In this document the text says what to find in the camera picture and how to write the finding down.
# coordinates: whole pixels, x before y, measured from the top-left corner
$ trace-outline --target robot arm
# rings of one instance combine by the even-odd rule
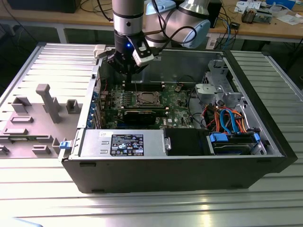
[[[106,53],[107,62],[118,73],[125,74],[128,81],[154,59],[150,46],[163,47],[173,40],[184,47],[196,48],[210,27],[207,20],[209,0],[186,0],[178,9],[172,0],[152,0],[146,12],[146,32],[149,35],[142,31],[144,0],[112,2],[115,50]]]

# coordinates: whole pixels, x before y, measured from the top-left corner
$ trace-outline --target power supply label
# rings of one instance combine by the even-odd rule
[[[111,156],[144,156],[143,135],[112,135]]]

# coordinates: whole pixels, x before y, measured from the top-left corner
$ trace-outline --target metal bracket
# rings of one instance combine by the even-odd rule
[[[164,146],[165,146],[165,149],[167,151],[171,150],[171,143],[170,143],[170,138],[169,137],[164,139]]]

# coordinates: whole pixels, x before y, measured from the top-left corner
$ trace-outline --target power cable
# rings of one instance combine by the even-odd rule
[[[80,4],[80,9],[81,9],[81,10],[83,10],[83,11],[85,11],[85,12],[88,12],[88,13],[101,13],[101,11],[96,10],[97,7],[99,8],[99,5],[93,7],[93,11],[84,9],[84,8],[83,8],[83,5],[84,5],[84,3],[88,2],[88,1],[93,2],[92,0],[85,0],[84,2],[82,2],[82,3]],[[111,5],[111,3],[102,4],[102,6],[107,6],[107,5]],[[106,9],[106,10],[103,10],[103,11],[106,12],[106,11],[109,11],[109,10],[112,10],[112,8]]]
[[[99,5],[99,8],[100,8],[101,13],[103,14],[103,16],[104,16],[108,21],[110,21],[110,22],[114,21],[112,18],[108,17],[108,16],[105,14],[104,10],[102,9],[102,5],[101,5],[101,3],[100,3],[100,0],[97,0],[97,3],[98,3],[98,5]]]

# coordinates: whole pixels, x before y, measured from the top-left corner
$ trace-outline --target workbench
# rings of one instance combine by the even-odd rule
[[[104,0],[102,4],[110,3],[111,0]],[[239,33],[237,39],[244,40],[262,40],[274,42],[290,42],[298,43],[303,36],[303,26],[301,24],[289,25],[274,18],[270,24],[245,24],[241,22],[241,14],[234,13],[234,5],[237,0],[223,0],[227,15],[232,21],[240,23]],[[74,14],[60,13],[60,12],[42,12],[42,11],[28,11],[28,10],[12,10],[8,3],[7,8],[13,16],[24,26],[41,26],[54,27],[57,29],[58,36],[61,43],[68,43],[68,38],[65,34],[65,29],[88,29],[88,30],[107,30],[113,31],[113,23],[108,22],[101,13],[90,13],[77,9]],[[92,10],[91,2],[83,5],[83,8]],[[104,10],[110,9],[111,5],[105,5]],[[303,11],[303,7],[294,6],[296,11]],[[107,11],[107,15],[112,16],[112,11]],[[7,13],[2,3],[0,4],[0,24],[17,25],[18,23]],[[218,21],[215,28],[211,28],[208,33],[207,49],[213,49],[218,38],[223,37],[226,28],[222,21]]]
[[[0,98],[1,122],[9,119],[6,112],[12,110],[7,104],[15,95],[27,95],[32,101],[42,102],[36,100],[35,94],[36,85],[41,81],[62,93],[76,84],[78,91],[85,91],[89,81],[86,71],[93,70],[96,64],[93,49],[93,45],[81,44],[36,47]],[[270,63],[266,61],[270,57],[258,58],[262,56],[259,52],[232,53],[246,69],[254,89],[262,94],[260,97],[269,106],[268,110],[278,112],[274,119],[284,127],[282,132],[298,156],[298,161],[286,170],[266,175],[249,189],[83,194],[57,158],[5,158],[0,159],[1,216],[18,217],[44,227],[302,226],[303,130],[299,126],[302,126],[303,105],[297,100],[298,97],[303,100],[302,95],[285,74],[277,78],[270,71],[264,74],[250,71],[254,65],[269,68]],[[60,56],[65,57],[59,63],[53,59]],[[44,73],[54,67],[64,73],[59,77]],[[75,70],[83,74],[75,76]],[[286,88],[291,88],[293,94],[275,94],[285,93]],[[60,97],[60,103],[69,98],[82,103],[85,95],[82,93],[76,97],[55,95]],[[297,102],[297,108],[292,106],[291,99]]]

